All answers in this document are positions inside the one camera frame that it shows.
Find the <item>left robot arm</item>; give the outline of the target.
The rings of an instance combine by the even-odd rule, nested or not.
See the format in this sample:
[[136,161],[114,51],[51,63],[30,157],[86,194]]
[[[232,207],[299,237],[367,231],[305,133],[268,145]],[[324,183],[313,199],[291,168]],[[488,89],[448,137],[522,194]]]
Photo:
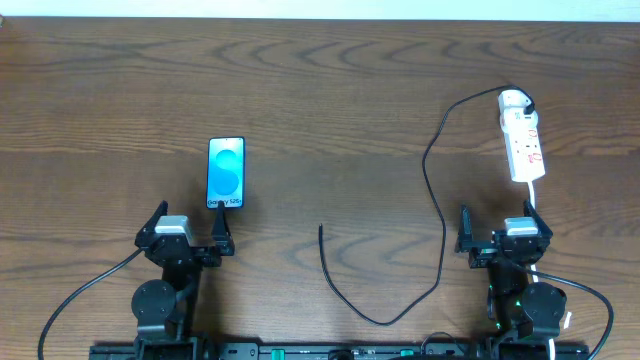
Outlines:
[[206,334],[192,331],[201,273],[219,267],[235,244],[219,202],[211,231],[212,244],[195,246],[189,219],[168,214],[163,201],[136,235],[134,244],[162,269],[162,277],[138,287],[131,300],[137,319],[137,359],[215,359],[216,346]]

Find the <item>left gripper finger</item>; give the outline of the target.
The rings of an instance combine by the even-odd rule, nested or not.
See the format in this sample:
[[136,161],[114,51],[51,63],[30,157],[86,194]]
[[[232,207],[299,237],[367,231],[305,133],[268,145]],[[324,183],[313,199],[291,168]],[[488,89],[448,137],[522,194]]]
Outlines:
[[168,213],[168,203],[163,200],[160,202],[153,215],[147,220],[147,222],[138,231],[135,237],[136,245],[151,245],[157,238],[155,227],[158,224],[162,216],[166,216]]
[[217,202],[216,217],[211,231],[215,248],[221,256],[234,256],[235,244],[226,219],[226,207],[223,201]]

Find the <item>blue Galaxy smartphone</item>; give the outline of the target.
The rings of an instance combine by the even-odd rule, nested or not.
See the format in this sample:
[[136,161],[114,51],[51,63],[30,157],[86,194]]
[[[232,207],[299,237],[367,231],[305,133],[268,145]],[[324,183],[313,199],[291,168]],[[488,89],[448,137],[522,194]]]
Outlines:
[[245,138],[211,138],[208,144],[206,206],[241,208],[245,201]]

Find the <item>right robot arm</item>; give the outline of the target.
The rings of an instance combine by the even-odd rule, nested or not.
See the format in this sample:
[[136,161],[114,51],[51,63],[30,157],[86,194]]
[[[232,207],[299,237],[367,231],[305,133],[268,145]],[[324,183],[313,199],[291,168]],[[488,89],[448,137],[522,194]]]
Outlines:
[[460,210],[455,251],[468,255],[470,268],[488,271],[488,317],[498,328],[484,341],[490,359],[553,359],[555,347],[550,341],[559,336],[565,313],[563,290],[529,279],[530,267],[544,255],[553,232],[529,201],[524,202],[523,213],[507,218],[504,229],[480,241],[473,236],[469,208],[463,205]]

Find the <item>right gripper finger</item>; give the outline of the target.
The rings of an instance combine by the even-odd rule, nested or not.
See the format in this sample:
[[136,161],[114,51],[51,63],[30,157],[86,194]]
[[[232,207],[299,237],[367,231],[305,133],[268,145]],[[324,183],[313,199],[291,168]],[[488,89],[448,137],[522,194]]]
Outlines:
[[547,226],[547,224],[542,220],[540,215],[537,213],[536,209],[532,205],[529,200],[525,200],[523,203],[523,213],[525,217],[530,217],[533,219],[537,229],[538,236],[546,239],[551,239],[553,237],[553,232]]
[[473,243],[474,237],[472,232],[470,212],[466,205],[462,205],[460,208],[460,224],[455,245],[455,252],[469,252],[473,247]]

